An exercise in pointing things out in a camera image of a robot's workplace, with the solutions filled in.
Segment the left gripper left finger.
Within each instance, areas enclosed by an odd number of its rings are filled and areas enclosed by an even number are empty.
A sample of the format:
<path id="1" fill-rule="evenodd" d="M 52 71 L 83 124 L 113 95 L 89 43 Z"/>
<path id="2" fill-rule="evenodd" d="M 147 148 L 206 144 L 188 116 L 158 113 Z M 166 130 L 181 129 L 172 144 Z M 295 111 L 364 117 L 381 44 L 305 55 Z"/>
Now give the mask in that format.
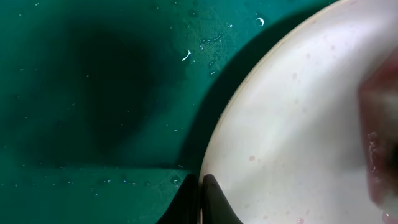
<path id="1" fill-rule="evenodd" d="M 197 224 L 198 192 L 199 187 L 196 176 L 188 174 L 169 207 L 156 224 Z"/>

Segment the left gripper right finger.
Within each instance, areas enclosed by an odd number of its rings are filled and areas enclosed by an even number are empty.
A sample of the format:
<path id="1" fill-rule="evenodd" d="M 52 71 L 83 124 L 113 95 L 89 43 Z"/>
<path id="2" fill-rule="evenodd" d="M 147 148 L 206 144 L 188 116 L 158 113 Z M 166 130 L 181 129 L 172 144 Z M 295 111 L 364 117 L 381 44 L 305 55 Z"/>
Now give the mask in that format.
<path id="1" fill-rule="evenodd" d="M 204 176 L 201 190 L 203 224 L 243 224 L 211 174 Z"/>

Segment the white round plate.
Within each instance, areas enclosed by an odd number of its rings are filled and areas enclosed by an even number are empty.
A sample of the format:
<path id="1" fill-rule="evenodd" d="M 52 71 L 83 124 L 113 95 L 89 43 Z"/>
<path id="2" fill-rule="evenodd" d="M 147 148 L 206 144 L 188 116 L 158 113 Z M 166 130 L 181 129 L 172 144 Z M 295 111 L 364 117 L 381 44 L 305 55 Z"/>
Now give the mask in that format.
<path id="1" fill-rule="evenodd" d="M 343 0 L 249 72 L 201 167 L 243 223 L 384 223 L 369 197 L 358 88 L 395 49 L 397 0 Z"/>

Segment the green dish sponge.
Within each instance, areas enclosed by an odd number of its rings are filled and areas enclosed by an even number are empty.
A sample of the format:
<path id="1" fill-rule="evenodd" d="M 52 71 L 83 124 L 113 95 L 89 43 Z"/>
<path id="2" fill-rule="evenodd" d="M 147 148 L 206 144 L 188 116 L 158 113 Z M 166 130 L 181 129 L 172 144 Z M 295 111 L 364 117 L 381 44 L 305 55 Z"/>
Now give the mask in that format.
<path id="1" fill-rule="evenodd" d="M 358 88 L 371 201 L 384 223 L 397 223 L 397 50 Z"/>

